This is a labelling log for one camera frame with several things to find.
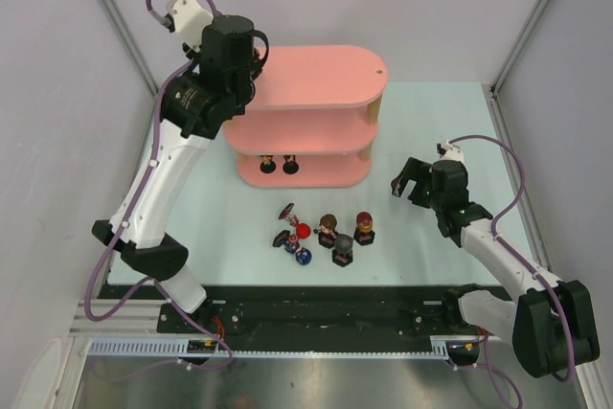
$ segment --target toy figurine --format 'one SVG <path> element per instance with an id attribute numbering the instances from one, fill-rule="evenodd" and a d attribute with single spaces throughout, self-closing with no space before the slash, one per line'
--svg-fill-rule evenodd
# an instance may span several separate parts
<path id="1" fill-rule="evenodd" d="M 373 217 L 365 211 L 357 215 L 355 219 L 357 226 L 353 238 L 360 246 L 372 244 L 375 241 L 375 232 L 373 231 Z"/>
<path id="2" fill-rule="evenodd" d="M 346 267 L 353 262 L 353 239 L 349 235 L 338 234 L 334 240 L 332 250 L 332 262 L 341 267 Z"/>
<path id="3" fill-rule="evenodd" d="M 308 227 L 308 225 L 304 224 L 303 222 L 300 222 L 298 220 L 298 217 L 291 213 L 291 210 L 293 208 L 293 203 L 289 203 L 287 206 L 285 206 L 285 208 L 279 214 L 279 220 L 285 219 L 287 222 L 289 222 L 289 225 L 295 227 L 296 235 L 298 235 L 299 239 L 307 239 L 310 235 L 310 227 Z"/>
<path id="4" fill-rule="evenodd" d="M 336 217 L 334 215 L 323 215 L 319 219 L 319 229 L 315 229 L 319 244 L 325 248 L 330 249 L 334 246 L 334 240 L 336 239 Z"/>
<path id="5" fill-rule="evenodd" d="M 290 234 L 288 230 L 281 231 L 275 239 L 273 239 L 272 245 L 275 248 L 283 246 L 285 251 L 294 255 L 296 262 L 300 265 L 307 265 L 312 259 L 310 251 L 300 245 L 298 236 L 296 234 Z"/>
<path id="6" fill-rule="evenodd" d="M 296 162 L 296 155 L 284 155 L 284 173 L 295 174 L 298 172 L 298 163 Z"/>
<path id="7" fill-rule="evenodd" d="M 277 164 L 272 161 L 272 155 L 261 155 L 260 171 L 264 174 L 270 174 L 277 169 Z"/>

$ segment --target light blue tabletop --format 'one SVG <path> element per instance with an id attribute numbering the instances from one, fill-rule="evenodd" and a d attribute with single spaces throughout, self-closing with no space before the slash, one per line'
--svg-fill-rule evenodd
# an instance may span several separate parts
<path id="1" fill-rule="evenodd" d="M 220 134 L 188 178 L 167 232 L 190 249 L 188 264 L 203 284 L 497 284 L 478 261 L 441 236 L 431 210 L 413 206 L 406 196 L 393 197 L 390 189 L 409 156 L 436 161 L 441 139 L 475 133 L 495 136 L 479 83 L 390 82 L 381 105 L 373 168 L 362 183 L 346 189 L 277 190 L 243 183 L 235 154 Z M 496 214 L 513 197 L 499 147 L 476 140 L 461 147 L 471 199 Z M 337 230 L 349 235 L 357 213 L 368 211 L 375 222 L 375 243 L 355 245 L 353 264 L 341 268 L 311 236 L 303 246 L 313 260 L 301 266 L 283 248 L 271 246 L 275 235 L 289 228 L 277 219 L 288 202 L 295 203 L 294 213 L 311 227 L 326 213 L 336 215 Z M 530 255 L 516 209 L 500 229 Z M 118 258 L 108 281 L 134 284 L 141 278 Z"/>

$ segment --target red-haired figurine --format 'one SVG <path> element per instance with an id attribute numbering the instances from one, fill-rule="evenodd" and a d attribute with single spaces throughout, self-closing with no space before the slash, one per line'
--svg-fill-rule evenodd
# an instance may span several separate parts
<path id="1" fill-rule="evenodd" d="M 355 239 L 357 244 L 360 246 L 372 244 L 373 241 L 375 241 L 375 231 L 373 231 L 373 217 L 370 213 L 366 213 L 365 211 L 361 212 L 357 215 L 355 223 L 357 225 L 355 227 L 353 239 Z"/>

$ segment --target pink shelf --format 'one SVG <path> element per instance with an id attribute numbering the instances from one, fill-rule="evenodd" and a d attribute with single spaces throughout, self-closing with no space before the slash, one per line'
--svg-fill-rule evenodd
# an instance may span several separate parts
<path id="1" fill-rule="evenodd" d="M 366 124 L 366 107 L 332 110 L 247 111 L 224 125 L 236 151 L 249 155 L 331 154 L 368 146 L 377 125 Z"/>
<path id="2" fill-rule="evenodd" d="M 271 47 L 248 111 L 359 107 L 385 88 L 383 60 L 352 45 Z"/>
<path id="3" fill-rule="evenodd" d="M 296 160 L 300 169 L 295 174 L 284 173 L 283 157 L 275 158 L 275 172 L 264 174 L 260 171 L 260 159 L 247 156 L 238 160 L 238 174 L 255 187 L 349 187 L 364 179 L 372 164 L 372 160 L 361 160 L 357 153 L 303 155 Z"/>

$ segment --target robotic arm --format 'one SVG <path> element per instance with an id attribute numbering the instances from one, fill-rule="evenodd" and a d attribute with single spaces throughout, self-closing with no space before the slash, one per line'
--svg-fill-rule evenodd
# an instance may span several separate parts
<path id="1" fill-rule="evenodd" d="M 268 40 L 251 20 L 213 16 L 197 0 L 172 0 L 168 11 L 158 19 L 181 36 L 192 63 L 165 88 L 158 160 L 150 160 L 155 157 L 149 149 L 119 210 L 110 220 L 96 221 L 92 233 L 108 245 L 123 227 L 113 249 L 132 269 L 159 281 L 181 308 L 192 313 L 206 299 L 206 292 L 186 265 L 188 249 L 165 233 L 166 224 L 202 152 L 221 125 L 244 114 L 245 105 L 253 100 L 254 79 L 268 58 Z M 255 38 L 264 42 L 263 57 L 254 47 Z M 150 176 L 143 182 L 146 174 Z M 124 221 L 135 195 L 131 217 Z"/>
<path id="2" fill-rule="evenodd" d="M 568 320 L 576 364 L 597 359 L 600 346 L 587 288 L 578 281 L 566 283 L 521 255 L 514 257 L 517 250 L 492 233 L 492 215 L 469 200 L 462 151 L 449 143 L 437 148 L 440 159 L 433 164 L 408 159 L 392 181 L 392 195 L 400 197 L 409 181 L 415 181 L 409 200 L 431 208 L 441 234 L 477 258 L 511 297 L 503 301 L 476 284 L 459 286 L 443 298 L 445 320 L 451 326 L 480 326 L 511 344 L 522 367 L 534 377 L 555 373 L 567 368 L 569 360 L 560 318 L 552 311 L 544 281 Z"/>

